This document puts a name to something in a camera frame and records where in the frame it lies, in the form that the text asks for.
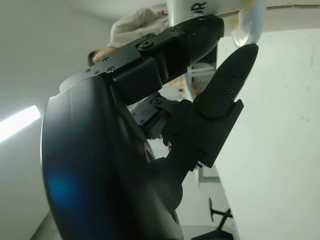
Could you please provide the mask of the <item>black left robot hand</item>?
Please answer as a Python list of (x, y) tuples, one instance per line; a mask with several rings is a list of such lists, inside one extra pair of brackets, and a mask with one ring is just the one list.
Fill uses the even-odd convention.
[(234, 51), (195, 100), (159, 94), (224, 36), (215, 15), (147, 33), (66, 79), (48, 99), (40, 154), (64, 240), (181, 240), (182, 183), (212, 167), (244, 105), (259, 47)]

